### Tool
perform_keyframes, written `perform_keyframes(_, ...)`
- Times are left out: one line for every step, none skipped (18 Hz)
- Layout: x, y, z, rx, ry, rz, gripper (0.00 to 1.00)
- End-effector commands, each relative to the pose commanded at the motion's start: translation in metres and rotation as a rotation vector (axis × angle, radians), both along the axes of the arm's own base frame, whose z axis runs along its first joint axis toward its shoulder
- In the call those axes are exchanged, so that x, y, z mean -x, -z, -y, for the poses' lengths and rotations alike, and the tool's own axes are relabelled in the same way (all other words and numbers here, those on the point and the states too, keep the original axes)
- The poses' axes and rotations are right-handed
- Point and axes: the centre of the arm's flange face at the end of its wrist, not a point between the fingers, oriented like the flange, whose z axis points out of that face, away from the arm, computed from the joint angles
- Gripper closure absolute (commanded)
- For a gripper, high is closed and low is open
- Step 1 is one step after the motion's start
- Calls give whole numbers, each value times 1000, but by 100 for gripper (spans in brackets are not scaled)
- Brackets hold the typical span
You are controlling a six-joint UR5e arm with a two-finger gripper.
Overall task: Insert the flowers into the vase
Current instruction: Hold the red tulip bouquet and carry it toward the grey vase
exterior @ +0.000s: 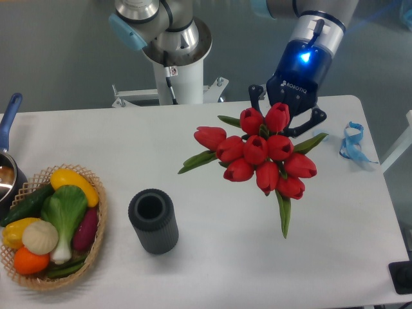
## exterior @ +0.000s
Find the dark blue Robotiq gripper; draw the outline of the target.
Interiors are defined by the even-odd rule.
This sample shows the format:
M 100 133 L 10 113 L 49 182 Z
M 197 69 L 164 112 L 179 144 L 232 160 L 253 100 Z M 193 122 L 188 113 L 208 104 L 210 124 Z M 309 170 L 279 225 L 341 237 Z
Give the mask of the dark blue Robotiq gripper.
M 318 107 L 317 92 L 328 73 L 346 31 L 345 25 L 326 12 L 307 10 L 298 18 L 275 73 L 266 85 L 248 87 L 251 107 L 261 115 L 259 101 L 266 94 L 273 105 L 288 105 L 294 117 L 311 109 L 310 119 L 283 134 L 297 138 L 325 121 L 327 114 Z

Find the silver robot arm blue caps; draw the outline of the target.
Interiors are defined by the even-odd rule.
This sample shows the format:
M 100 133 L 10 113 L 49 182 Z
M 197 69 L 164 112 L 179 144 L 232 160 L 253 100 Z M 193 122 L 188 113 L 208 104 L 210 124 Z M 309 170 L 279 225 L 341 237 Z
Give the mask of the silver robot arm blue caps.
M 161 105 L 213 102 L 218 95 L 203 87 L 203 61 L 212 47 L 212 32 L 251 48 L 249 21 L 296 19 L 282 57 L 264 85 L 248 89 L 252 107 L 267 97 L 282 102 L 292 117 L 310 118 L 285 133 L 297 137 L 326 119 L 317 93 L 357 7 L 356 1 L 251 1 L 251 13 L 236 17 L 220 8 L 208 22 L 199 19 L 192 1 L 116 1 L 109 25 L 129 49 L 143 51 L 152 63 Z

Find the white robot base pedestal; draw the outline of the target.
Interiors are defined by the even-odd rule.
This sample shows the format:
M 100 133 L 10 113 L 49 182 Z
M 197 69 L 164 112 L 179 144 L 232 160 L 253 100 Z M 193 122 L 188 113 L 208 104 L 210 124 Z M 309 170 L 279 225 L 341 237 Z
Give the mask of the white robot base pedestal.
M 204 83 L 204 59 L 185 66 L 165 67 L 152 62 L 155 89 L 118 91 L 114 93 L 113 108 L 131 108 L 144 105 L 182 105 L 223 102 L 222 94 L 229 85 L 229 80 L 219 76 L 206 85 Z

